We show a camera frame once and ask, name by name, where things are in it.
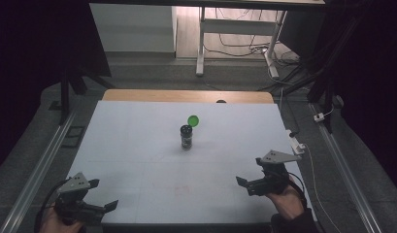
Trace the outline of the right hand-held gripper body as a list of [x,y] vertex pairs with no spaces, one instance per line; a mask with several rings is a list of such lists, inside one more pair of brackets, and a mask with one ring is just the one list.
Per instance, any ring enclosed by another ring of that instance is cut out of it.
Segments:
[[281,194],[289,185],[290,181],[285,164],[287,162],[298,161],[300,157],[285,152],[270,150],[260,158],[263,163],[261,167],[264,177],[248,182],[248,187],[246,187],[248,194],[258,196],[269,193]]

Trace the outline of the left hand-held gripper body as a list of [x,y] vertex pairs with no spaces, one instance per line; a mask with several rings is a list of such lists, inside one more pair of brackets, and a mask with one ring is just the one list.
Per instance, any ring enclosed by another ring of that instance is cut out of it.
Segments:
[[66,225],[74,221],[98,224],[104,216],[104,207],[87,204],[83,201],[89,192],[89,180],[82,172],[70,177],[57,189],[54,210]]

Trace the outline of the small spice jar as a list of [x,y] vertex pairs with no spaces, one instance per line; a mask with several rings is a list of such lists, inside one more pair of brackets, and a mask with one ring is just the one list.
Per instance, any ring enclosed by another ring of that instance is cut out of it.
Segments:
[[184,150],[190,150],[192,147],[193,129],[190,125],[183,125],[180,129],[181,145]]

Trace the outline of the person's left hand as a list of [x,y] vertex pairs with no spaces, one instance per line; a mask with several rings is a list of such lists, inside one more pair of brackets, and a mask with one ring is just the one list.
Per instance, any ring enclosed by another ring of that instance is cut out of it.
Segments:
[[64,224],[55,210],[50,208],[46,212],[39,233],[79,233],[83,227],[84,223],[80,221],[71,225]]

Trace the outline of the person's right hand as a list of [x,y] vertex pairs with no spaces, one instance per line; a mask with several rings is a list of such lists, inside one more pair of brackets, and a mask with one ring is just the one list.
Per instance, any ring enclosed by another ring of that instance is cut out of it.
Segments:
[[285,220],[293,220],[305,212],[299,193],[290,185],[281,193],[267,194]]

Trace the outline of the white power strip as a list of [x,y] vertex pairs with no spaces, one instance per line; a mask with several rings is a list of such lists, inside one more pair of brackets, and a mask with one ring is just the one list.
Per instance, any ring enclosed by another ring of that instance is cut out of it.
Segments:
[[296,137],[294,138],[290,138],[289,137],[289,133],[291,130],[286,129],[285,132],[287,134],[288,140],[289,140],[289,144],[291,145],[292,150],[294,151],[295,154],[300,155],[303,154],[305,152],[305,145],[300,143]]

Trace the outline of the white table cover sheet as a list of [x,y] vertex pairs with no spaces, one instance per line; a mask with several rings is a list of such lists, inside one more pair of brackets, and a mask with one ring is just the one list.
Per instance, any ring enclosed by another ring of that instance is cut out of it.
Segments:
[[[180,129],[193,115],[184,150]],[[270,150],[291,151],[275,104],[101,101],[70,172],[99,180],[86,202],[118,201],[104,223],[261,223],[274,205],[236,178],[262,178],[255,158]]]

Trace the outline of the small white adapter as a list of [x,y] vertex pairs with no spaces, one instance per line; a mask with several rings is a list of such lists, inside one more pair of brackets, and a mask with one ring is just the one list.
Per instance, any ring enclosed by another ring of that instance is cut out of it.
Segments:
[[314,115],[314,121],[315,122],[324,121],[325,119],[330,117],[330,115],[332,114],[333,111],[334,111],[334,108],[331,108],[331,110],[327,113],[318,113],[318,114]]

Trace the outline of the black metal stand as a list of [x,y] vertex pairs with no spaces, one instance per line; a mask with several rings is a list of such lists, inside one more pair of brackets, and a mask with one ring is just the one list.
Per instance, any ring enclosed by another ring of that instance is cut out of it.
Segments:
[[323,117],[321,123],[329,133],[333,132],[331,113],[334,110],[333,97],[343,80],[351,76],[347,69],[347,52],[350,48],[350,38],[361,21],[360,17],[348,17],[340,27],[340,32],[334,37],[330,51],[324,58],[320,69],[314,73],[314,85],[307,95],[311,103],[324,97]]
[[59,124],[62,125],[66,122],[67,117],[70,114],[70,101],[69,101],[69,87],[73,88],[73,91],[78,95],[84,95],[87,91],[87,86],[83,80],[84,77],[90,78],[92,81],[100,84],[107,89],[115,88],[112,83],[107,82],[101,76],[96,75],[94,72],[84,67],[67,67],[64,69],[63,74],[60,78],[60,89],[61,89],[61,118]]

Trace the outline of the dark curtain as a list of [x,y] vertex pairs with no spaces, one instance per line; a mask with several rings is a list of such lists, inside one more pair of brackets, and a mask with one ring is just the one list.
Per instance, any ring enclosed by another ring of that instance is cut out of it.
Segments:
[[90,0],[0,0],[0,166],[45,88],[110,74]]
[[397,187],[397,0],[372,0],[335,74],[343,118]]

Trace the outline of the white cabinet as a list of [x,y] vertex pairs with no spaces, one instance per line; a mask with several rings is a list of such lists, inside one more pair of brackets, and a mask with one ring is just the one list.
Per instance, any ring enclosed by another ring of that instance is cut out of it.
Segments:
[[90,9],[104,51],[176,51],[175,7],[91,3]]

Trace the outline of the aluminium floor rail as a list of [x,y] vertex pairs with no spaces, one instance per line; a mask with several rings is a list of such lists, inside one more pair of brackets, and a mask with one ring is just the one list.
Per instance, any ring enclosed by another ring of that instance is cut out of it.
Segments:
[[32,171],[32,174],[29,176],[20,195],[17,197],[17,200],[4,220],[0,228],[0,233],[17,233],[20,224],[25,218],[31,203],[35,198],[63,139],[66,136],[67,131],[76,117],[76,114],[77,111],[72,110],[66,116],[64,122],[56,128],[49,144],[42,153],[37,165]]
[[330,133],[324,126],[323,122],[314,123],[318,126],[322,138],[330,151],[330,154],[337,166],[340,176],[348,190],[352,202],[355,205],[357,212],[359,213],[362,222],[368,233],[382,233],[379,221],[377,220],[372,208],[369,205],[367,198],[363,191],[359,187],[359,184],[352,174],[351,169],[348,166],[347,160],[341,151],[335,137]]

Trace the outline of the white desk frame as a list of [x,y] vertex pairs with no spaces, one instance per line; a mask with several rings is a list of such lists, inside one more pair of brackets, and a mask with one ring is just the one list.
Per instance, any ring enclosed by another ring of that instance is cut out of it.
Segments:
[[204,39],[206,34],[230,34],[230,35],[253,35],[270,37],[270,43],[261,53],[267,63],[269,74],[272,78],[277,79],[279,73],[274,64],[272,55],[275,51],[275,45],[281,32],[281,27],[286,15],[286,11],[278,11],[277,19],[274,21],[252,21],[240,19],[219,19],[206,18],[206,8],[200,8],[199,16],[199,45],[197,51],[196,75],[204,75]]

